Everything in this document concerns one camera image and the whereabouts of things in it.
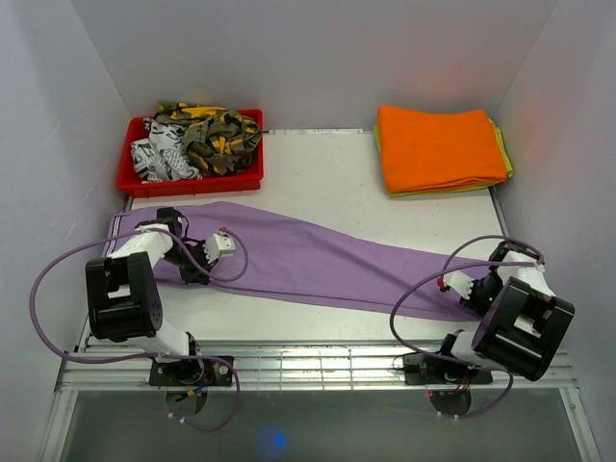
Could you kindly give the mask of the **purple trousers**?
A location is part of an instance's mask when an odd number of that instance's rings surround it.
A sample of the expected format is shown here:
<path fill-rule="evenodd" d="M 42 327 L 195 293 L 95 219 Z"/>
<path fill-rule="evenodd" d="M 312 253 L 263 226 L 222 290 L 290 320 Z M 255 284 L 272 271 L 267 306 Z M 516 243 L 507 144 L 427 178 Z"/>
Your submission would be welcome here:
<path fill-rule="evenodd" d="M 388 313 L 408 288 L 448 261 L 231 202 L 178 210 L 193 239 L 226 227 L 244 242 L 212 271 L 212 287 L 229 294 Z"/>

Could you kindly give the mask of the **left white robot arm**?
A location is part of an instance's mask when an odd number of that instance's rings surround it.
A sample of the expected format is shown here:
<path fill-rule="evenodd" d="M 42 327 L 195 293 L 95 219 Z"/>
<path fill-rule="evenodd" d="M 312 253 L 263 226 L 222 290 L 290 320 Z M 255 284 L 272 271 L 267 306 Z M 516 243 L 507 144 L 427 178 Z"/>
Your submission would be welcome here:
<path fill-rule="evenodd" d="M 202 241 L 187 237 L 188 219 L 173 208 L 158 210 L 137 227 L 145 232 L 86 264 L 91 333 L 118 344 L 137 339 L 144 351 L 156 355 L 155 372 L 183 385 L 200 384 L 206 366 L 196 355 L 196 340 L 164 320 L 154 269 L 166 261 L 179 269 L 184 283 L 206 285 L 209 276 L 198 269 L 211 271 L 225 253 L 235 252 L 235 245 L 221 234 Z"/>

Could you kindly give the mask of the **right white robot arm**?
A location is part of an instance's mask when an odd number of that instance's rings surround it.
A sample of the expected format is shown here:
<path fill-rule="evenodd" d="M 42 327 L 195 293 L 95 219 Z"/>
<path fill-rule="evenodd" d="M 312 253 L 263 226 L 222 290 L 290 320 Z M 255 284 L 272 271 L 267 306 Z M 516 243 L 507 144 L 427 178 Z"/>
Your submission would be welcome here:
<path fill-rule="evenodd" d="M 437 375 L 456 382 L 470 369 L 502 367 L 530 381 L 549 368 L 575 315 L 573 304 L 548 286 L 544 259 L 521 242 L 506 240 L 489 257 L 488 272 L 473 279 L 461 270 L 437 279 L 459 303 L 480 316 L 473 332 L 449 334 L 434 361 Z"/>

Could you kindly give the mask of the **white black printed trousers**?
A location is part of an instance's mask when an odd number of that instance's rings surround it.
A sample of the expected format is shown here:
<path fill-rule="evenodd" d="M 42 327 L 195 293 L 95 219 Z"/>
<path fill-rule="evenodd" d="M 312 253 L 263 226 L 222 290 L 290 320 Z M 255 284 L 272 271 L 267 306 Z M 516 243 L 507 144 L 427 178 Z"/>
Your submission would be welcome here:
<path fill-rule="evenodd" d="M 180 125 L 143 120 L 146 136 L 132 141 L 130 154 L 133 168 L 143 183 L 164 183 L 181 180 L 201 180 L 202 174 L 189 163 Z"/>

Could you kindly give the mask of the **camouflage trousers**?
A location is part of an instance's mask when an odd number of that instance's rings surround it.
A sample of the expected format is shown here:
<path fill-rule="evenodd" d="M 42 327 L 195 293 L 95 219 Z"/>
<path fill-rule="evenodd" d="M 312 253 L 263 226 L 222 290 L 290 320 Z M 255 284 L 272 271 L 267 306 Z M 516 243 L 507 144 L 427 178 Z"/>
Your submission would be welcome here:
<path fill-rule="evenodd" d="M 159 104 L 155 119 L 183 129 L 189 164 L 211 177 L 247 171 L 263 136 L 254 118 L 220 106 L 165 102 Z"/>

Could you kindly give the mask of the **folded orange trousers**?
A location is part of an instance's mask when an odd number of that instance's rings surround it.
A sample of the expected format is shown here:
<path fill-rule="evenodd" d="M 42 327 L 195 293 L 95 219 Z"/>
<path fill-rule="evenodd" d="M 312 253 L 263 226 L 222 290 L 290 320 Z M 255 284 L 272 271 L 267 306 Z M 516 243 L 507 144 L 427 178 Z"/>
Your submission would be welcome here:
<path fill-rule="evenodd" d="M 374 133 L 394 190 L 506 179 L 490 117 L 481 110 L 432 114 L 381 106 Z"/>

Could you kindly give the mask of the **red plastic bin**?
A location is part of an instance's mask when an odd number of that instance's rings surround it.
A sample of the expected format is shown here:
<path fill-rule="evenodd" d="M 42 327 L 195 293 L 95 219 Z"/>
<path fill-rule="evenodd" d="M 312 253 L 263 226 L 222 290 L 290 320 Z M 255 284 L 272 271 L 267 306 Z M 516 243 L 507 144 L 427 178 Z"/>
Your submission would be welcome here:
<path fill-rule="evenodd" d="M 146 130 L 143 117 L 130 120 L 126 132 L 115 185 L 132 198 L 151 198 L 202 193 L 231 193 L 254 191 L 261 188 L 264 177 L 264 141 L 260 140 L 254 151 L 253 162 L 244 172 L 226 177 L 206 176 L 200 180 L 179 180 L 163 183 L 143 183 L 134 170 L 131 143 L 144 139 Z"/>

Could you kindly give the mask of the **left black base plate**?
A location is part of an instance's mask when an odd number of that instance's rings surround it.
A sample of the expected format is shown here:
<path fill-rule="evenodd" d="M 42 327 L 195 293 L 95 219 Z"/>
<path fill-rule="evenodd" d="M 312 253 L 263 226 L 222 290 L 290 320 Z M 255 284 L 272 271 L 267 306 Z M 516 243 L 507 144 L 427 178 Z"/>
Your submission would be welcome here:
<path fill-rule="evenodd" d="M 212 360 L 152 361 L 147 383 L 155 387 L 230 386 L 228 366 Z"/>

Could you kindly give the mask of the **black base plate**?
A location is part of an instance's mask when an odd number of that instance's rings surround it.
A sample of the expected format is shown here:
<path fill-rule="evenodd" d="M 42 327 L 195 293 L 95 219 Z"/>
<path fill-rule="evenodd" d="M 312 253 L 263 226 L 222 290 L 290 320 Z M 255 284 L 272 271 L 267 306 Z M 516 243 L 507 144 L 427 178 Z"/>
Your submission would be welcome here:
<path fill-rule="evenodd" d="M 406 385 L 488 385 L 493 383 L 490 372 L 470 370 L 461 365 L 425 356 L 421 353 L 402 357 Z"/>
<path fill-rule="evenodd" d="M 228 366 L 212 360 L 152 361 L 147 383 L 155 387 L 230 386 Z"/>

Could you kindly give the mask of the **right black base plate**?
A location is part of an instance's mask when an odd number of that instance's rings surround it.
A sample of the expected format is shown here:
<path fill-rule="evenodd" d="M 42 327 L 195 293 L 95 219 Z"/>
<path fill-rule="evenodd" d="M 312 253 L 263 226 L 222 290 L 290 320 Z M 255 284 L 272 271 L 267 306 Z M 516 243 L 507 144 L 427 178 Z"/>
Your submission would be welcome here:
<path fill-rule="evenodd" d="M 493 383 L 490 372 L 470 370 L 461 365 L 425 356 L 421 353 L 402 357 L 406 385 L 488 385 Z"/>

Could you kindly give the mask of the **aluminium mounting rail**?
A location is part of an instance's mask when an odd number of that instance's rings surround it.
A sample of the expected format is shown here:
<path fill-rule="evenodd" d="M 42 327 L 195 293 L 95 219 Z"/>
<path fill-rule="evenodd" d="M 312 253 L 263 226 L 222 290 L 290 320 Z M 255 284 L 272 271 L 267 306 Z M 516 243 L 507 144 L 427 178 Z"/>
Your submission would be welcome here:
<path fill-rule="evenodd" d="M 436 387 L 409 385 L 385 343 L 220 345 L 241 386 L 177 402 L 145 361 L 66 365 L 43 461 L 598 461 L 565 353 L 538 382 L 498 373 L 449 420 Z"/>

